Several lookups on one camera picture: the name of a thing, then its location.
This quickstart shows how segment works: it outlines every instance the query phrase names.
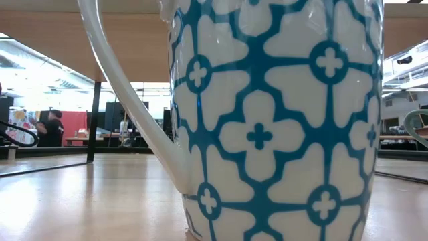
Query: blue floral pattern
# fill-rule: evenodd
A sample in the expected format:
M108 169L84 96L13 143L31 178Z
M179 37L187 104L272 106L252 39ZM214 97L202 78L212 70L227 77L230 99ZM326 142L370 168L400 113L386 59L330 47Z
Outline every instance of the blue floral pattern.
M192 233L222 241L233 224L233 240L358 240L379 139L381 0L178 2L169 67Z

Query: black shirt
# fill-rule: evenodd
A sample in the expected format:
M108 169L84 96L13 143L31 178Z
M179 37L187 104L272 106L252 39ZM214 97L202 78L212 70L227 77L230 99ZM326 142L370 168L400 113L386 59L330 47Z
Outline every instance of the black shirt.
M60 120L53 119L43 122L47 130L46 134L39 133L38 147L61 147L62 134L64 133L64 126Z

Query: person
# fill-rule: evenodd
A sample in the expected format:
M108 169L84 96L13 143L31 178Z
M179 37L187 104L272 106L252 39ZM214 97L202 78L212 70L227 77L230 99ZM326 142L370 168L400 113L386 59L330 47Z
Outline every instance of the person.
M36 124L39 135L38 147L61 147L64 126L61 123L62 113L59 110L49 112L48 121L40 121Z

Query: white mug handle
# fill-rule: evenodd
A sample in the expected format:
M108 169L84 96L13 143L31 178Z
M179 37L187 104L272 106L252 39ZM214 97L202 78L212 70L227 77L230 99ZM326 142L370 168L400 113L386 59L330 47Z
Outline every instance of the white mug handle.
M404 118L404 128L406 129L407 133L409 133L413 138L416 139L416 141L419 141L422 145L425 147L428 147L428 141L422 138L420 135L418 135L411 124L411 120L415 115L418 114L428 114L428 110L414 110L411 111L409 114L406 115Z
M125 111L170 175L175 187L179 192L186 194L189 175L185 165L187 159L185 152L167 137L132 88L104 34L99 1L101 0L78 0L86 33L98 65L112 85L119 101L124 104Z

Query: cup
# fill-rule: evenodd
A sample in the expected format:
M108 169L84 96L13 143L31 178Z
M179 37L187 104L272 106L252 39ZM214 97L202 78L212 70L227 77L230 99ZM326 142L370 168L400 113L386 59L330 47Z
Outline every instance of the cup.
M421 137L418 133L416 133L415 128L411 123L413 117L419 116L421 114L428 114L428 110L414 110L409 112L404 118L404 128L406 129L409 135L415 138L416 141L419 141L422 145L428 147L428 141L425 138Z
M361 239L382 1L162 0L174 143L126 79L97 0L78 2L101 69L182 193L197 239Z

